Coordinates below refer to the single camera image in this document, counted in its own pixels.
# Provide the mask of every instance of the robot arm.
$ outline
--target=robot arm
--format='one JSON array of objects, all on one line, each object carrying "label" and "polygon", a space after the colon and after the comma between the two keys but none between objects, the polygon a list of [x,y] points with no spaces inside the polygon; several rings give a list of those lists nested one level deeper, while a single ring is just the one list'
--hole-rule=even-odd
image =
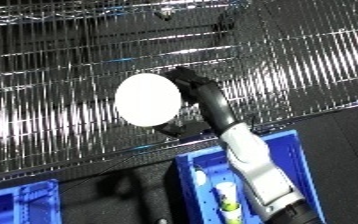
[{"label": "robot arm", "polygon": [[253,210],[267,224],[319,224],[317,214],[270,158],[266,143],[240,122],[218,85],[178,67],[165,74],[185,101],[198,103],[201,114],[227,148],[233,170],[244,181]]}]

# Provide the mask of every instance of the white cup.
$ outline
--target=white cup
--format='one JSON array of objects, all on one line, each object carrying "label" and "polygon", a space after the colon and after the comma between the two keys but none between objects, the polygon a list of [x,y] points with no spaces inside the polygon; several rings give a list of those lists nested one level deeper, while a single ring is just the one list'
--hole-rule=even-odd
[{"label": "white cup", "polygon": [[215,189],[219,195],[220,208],[230,211],[238,207],[237,186],[234,182],[219,183]]},{"label": "white cup", "polygon": [[239,204],[238,208],[233,211],[224,211],[220,209],[220,212],[225,219],[226,224],[242,224],[243,223],[243,212],[241,205]]}]

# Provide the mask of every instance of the metal grid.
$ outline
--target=metal grid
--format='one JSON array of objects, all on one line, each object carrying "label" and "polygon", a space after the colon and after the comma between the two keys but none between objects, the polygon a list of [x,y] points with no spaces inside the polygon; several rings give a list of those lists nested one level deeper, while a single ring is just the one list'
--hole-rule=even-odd
[{"label": "metal grid", "polygon": [[175,145],[122,120],[114,93],[176,65],[259,125],[357,105],[358,0],[0,0],[0,177]]}]

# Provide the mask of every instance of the dish rack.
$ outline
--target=dish rack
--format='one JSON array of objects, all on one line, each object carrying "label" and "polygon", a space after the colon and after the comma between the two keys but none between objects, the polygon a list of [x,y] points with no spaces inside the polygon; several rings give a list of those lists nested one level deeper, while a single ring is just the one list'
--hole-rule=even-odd
[{"label": "dish rack", "polygon": [[260,131],[357,106],[358,0],[0,0],[0,181],[180,146],[114,108],[178,65]]}]

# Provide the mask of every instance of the blue container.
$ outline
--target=blue container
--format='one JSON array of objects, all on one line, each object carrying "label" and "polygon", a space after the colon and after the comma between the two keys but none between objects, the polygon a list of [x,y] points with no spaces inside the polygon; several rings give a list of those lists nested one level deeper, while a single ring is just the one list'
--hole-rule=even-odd
[{"label": "blue container", "polygon": [[0,190],[0,224],[61,224],[56,180]]},{"label": "blue container", "polygon": [[[298,186],[309,204],[324,221],[324,215],[310,176],[296,131],[286,131],[263,137],[269,145],[274,162]],[[224,223],[219,212],[218,197],[214,186],[218,183],[233,181],[238,187],[238,198],[242,204],[243,220],[247,224],[259,224],[260,218],[250,209],[243,193],[241,180],[231,171],[226,154],[220,147],[208,148],[176,157],[186,206],[192,224]],[[207,181],[198,185],[196,170],[204,171]]]}]

